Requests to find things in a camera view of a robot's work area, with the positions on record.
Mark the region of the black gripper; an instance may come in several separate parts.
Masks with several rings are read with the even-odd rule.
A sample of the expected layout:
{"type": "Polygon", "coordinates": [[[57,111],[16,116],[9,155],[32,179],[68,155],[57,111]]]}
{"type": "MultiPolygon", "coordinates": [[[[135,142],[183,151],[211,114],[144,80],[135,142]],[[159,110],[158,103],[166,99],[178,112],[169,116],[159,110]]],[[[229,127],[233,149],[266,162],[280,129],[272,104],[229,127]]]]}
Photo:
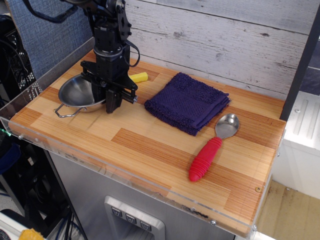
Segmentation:
{"type": "Polygon", "coordinates": [[[130,51],[123,50],[118,55],[96,55],[96,62],[82,61],[82,77],[91,83],[91,91],[95,103],[105,102],[106,112],[112,114],[119,108],[122,99],[135,103],[138,86],[128,74],[130,51]]]}

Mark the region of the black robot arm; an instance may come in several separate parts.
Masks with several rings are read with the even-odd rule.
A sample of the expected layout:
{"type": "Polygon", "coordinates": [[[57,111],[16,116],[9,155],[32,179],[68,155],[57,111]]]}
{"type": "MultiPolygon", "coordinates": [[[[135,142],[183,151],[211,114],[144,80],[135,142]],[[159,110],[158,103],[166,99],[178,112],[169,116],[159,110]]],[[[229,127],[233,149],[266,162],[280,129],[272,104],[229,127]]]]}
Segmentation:
{"type": "Polygon", "coordinates": [[[113,113],[122,100],[137,101],[138,86],[128,71],[137,66],[130,63],[131,48],[128,40],[131,24],[126,15],[124,0],[70,0],[69,4],[82,8],[88,18],[94,37],[95,61],[82,61],[82,77],[91,83],[95,101],[105,101],[106,112],[113,113]]]}

